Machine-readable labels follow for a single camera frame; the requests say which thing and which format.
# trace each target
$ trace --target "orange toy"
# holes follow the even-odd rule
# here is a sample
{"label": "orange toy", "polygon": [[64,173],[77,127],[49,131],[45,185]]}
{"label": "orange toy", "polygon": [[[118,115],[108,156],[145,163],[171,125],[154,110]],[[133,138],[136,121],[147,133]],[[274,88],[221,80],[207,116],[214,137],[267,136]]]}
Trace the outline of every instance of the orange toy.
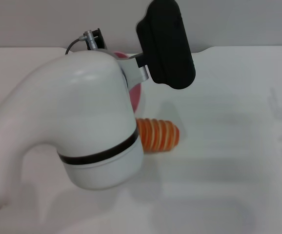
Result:
{"label": "orange toy", "polygon": [[170,121],[138,118],[137,126],[145,152],[170,151],[179,142],[179,129]]}

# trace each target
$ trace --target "black band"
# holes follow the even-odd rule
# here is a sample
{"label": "black band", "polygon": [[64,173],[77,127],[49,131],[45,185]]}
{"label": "black band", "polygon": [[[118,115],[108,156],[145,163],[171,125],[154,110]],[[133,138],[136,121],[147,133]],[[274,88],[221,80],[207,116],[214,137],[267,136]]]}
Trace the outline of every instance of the black band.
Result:
{"label": "black band", "polygon": [[71,164],[71,165],[83,165],[83,164],[90,164],[90,163],[95,163],[95,162],[100,162],[106,159],[109,159],[111,157],[114,157],[121,152],[125,151],[128,149],[130,146],[133,145],[133,143],[136,142],[137,138],[139,136],[138,129],[136,128],[133,134],[125,141],[120,143],[117,146],[114,146],[113,148],[109,150],[102,151],[100,153],[96,153],[93,155],[88,155],[88,156],[81,156],[81,157],[67,157],[63,156],[60,153],[59,156],[62,160],[62,162],[66,164]]}

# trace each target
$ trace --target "cable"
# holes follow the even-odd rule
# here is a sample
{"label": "cable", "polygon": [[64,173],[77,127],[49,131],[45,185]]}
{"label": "cable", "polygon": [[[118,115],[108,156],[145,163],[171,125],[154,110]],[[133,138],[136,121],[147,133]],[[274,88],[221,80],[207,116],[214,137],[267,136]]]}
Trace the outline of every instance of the cable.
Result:
{"label": "cable", "polygon": [[78,41],[79,41],[79,39],[74,40],[74,41],[67,47],[66,52],[65,52],[66,55],[68,54],[68,52],[69,52],[69,50],[72,48],[72,46],[75,45],[76,42],[78,42]]}

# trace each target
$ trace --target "orange object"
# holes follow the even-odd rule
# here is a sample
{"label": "orange object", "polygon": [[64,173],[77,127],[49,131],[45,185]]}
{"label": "orange object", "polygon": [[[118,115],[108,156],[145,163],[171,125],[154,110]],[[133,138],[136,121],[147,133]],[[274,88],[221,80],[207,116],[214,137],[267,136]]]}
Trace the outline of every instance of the orange object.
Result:
{"label": "orange object", "polygon": [[179,129],[170,121],[138,118],[137,127],[145,152],[170,151],[179,143]]}

